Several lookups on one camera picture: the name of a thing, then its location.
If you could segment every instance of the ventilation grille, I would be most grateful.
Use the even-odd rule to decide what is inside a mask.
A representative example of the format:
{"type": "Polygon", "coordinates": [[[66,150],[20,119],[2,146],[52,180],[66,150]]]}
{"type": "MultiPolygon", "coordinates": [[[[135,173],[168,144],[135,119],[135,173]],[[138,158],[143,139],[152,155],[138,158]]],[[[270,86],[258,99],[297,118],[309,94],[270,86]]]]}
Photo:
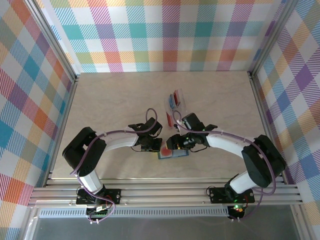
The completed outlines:
{"type": "MultiPolygon", "coordinates": [[[[228,215],[226,206],[208,207],[122,207],[116,208],[111,217],[224,217],[228,215]]],[[[43,208],[41,218],[77,218],[85,217],[85,208],[43,208]]]]}

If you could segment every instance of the marble-patterned tabletop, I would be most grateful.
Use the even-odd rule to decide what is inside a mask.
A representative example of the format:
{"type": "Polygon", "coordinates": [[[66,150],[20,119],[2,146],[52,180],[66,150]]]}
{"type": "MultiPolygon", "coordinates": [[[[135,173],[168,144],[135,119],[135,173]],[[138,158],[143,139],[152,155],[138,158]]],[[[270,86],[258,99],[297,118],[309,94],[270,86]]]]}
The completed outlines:
{"type": "MultiPolygon", "coordinates": [[[[163,125],[160,136],[165,140],[176,134],[168,127],[164,101],[177,88],[183,91],[188,112],[196,113],[205,125],[241,136],[264,133],[244,71],[83,73],[52,176],[71,177],[62,151],[84,127],[105,132],[123,129],[144,123],[145,111],[154,108],[163,125]]],[[[217,148],[159,160],[157,153],[122,147],[105,152],[96,167],[101,178],[231,178],[245,170],[241,158],[217,148]]]]}

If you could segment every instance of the beige table surface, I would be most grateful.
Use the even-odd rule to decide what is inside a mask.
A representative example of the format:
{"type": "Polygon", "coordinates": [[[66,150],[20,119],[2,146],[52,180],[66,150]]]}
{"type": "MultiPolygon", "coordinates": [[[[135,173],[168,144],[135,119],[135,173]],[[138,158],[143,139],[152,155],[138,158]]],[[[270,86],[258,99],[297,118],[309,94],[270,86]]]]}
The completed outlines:
{"type": "MultiPolygon", "coordinates": [[[[84,127],[106,132],[123,129],[144,123],[145,111],[154,108],[163,125],[160,136],[167,139],[176,134],[168,127],[164,99],[177,88],[183,91],[188,112],[196,113],[205,125],[242,136],[264,133],[244,71],[83,73],[52,176],[70,177],[72,169],[62,151],[84,127]]],[[[122,147],[105,152],[96,167],[100,178],[231,178],[245,170],[241,158],[216,148],[159,160],[156,153],[122,147]]]]}

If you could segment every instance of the plaid fabric backdrop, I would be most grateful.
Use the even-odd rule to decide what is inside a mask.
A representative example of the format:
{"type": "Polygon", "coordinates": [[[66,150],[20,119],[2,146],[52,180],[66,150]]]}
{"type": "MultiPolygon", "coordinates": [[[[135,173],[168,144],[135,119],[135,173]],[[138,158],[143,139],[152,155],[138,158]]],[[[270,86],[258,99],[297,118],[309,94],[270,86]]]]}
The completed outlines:
{"type": "Polygon", "coordinates": [[[320,0],[300,0],[258,73],[291,182],[320,239],[320,0]]]}
{"type": "Polygon", "coordinates": [[[285,0],[38,3],[71,63],[88,73],[248,70],[285,0]]]}
{"type": "Polygon", "coordinates": [[[0,0],[0,239],[18,237],[41,184],[71,80],[23,0],[0,0]]]}

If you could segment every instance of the black mounting plate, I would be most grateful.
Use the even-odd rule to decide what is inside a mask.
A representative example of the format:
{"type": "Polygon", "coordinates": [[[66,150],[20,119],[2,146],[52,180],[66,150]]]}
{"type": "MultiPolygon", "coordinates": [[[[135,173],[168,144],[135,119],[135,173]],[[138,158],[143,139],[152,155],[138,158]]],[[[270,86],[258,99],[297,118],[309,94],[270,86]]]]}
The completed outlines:
{"type": "MultiPolygon", "coordinates": [[[[116,205],[120,204],[120,199],[121,199],[121,189],[105,189],[104,190],[104,198],[110,197],[112,201],[116,205]]],[[[77,198],[75,201],[76,205],[95,205],[94,203],[90,202],[87,200],[89,193],[86,192],[84,189],[79,189],[77,191],[77,198]]]]}
{"type": "Polygon", "coordinates": [[[252,204],[255,202],[255,196],[252,189],[238,195],[237,198],[231,200],[227,195],[224,187],[210,187],[207,190],[212,204],[252,204]]]}

